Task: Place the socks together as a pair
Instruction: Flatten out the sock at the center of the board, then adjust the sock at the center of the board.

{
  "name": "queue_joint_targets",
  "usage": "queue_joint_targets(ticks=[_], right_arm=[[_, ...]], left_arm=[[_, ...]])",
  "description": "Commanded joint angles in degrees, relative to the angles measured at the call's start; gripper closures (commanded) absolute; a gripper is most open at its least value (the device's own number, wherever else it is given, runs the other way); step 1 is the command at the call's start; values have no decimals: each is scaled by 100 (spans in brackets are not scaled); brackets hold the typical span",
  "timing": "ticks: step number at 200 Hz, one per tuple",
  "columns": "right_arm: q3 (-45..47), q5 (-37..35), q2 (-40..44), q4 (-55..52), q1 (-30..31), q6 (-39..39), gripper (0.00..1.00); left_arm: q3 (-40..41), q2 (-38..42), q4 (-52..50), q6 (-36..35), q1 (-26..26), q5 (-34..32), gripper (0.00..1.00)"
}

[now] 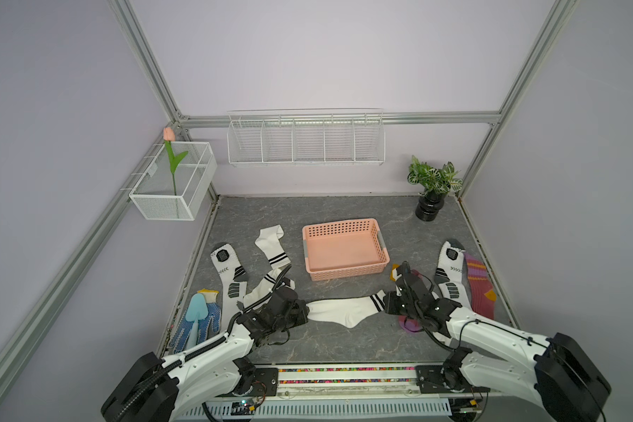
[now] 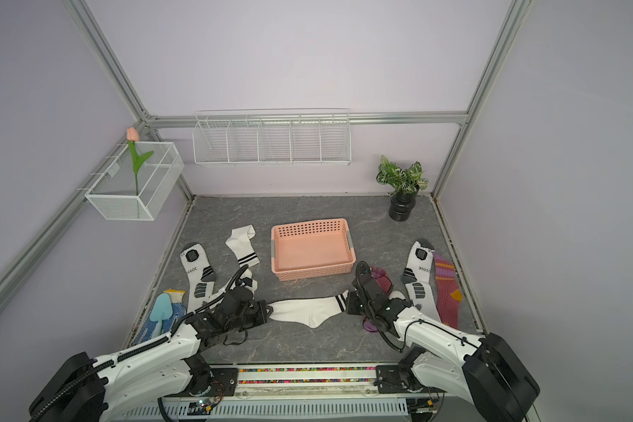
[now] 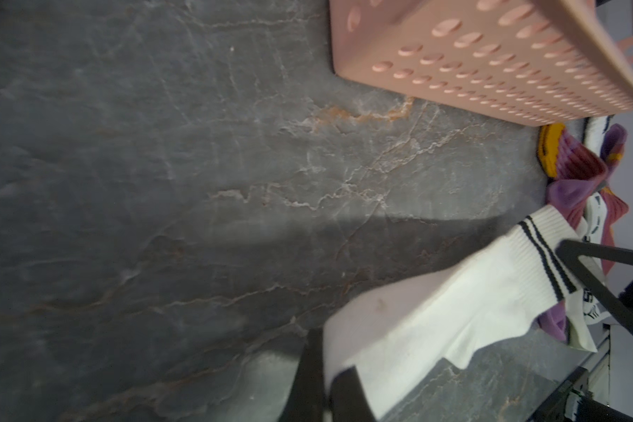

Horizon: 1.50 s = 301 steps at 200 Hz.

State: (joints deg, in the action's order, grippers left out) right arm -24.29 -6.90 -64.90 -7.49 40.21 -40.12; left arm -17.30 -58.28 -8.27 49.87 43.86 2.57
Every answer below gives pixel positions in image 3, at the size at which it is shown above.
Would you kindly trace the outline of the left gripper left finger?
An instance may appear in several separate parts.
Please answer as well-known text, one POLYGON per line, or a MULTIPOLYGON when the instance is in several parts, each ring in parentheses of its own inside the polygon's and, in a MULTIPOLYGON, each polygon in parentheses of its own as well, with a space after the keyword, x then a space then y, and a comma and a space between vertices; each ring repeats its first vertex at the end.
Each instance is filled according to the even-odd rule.
POLYGON ((279 422, 321 422, 325 415, 323 330, 310 330, 279 422))

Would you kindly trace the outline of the white sock two black stripes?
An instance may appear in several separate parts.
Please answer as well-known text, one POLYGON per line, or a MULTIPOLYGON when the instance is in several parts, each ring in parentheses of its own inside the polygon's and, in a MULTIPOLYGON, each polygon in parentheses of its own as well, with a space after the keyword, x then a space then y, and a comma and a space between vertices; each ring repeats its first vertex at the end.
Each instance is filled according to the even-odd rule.
POLYGON ((548 205, 453 267, 358 295, 325 324, 325 388, 355 369, 382 418, 439 360, 465 369, 479 349, 525 335, 577 291, 555 253, 576 237, 548 205))

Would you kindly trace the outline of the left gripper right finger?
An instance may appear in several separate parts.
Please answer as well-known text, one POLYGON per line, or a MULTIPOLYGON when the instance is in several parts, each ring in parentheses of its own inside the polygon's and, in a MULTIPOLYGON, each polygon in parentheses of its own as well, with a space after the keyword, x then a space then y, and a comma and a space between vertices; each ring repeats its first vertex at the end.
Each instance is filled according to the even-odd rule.
POLYGON ((330 397, 333 422, 376 422, 356 367, 334 378, 330 397))

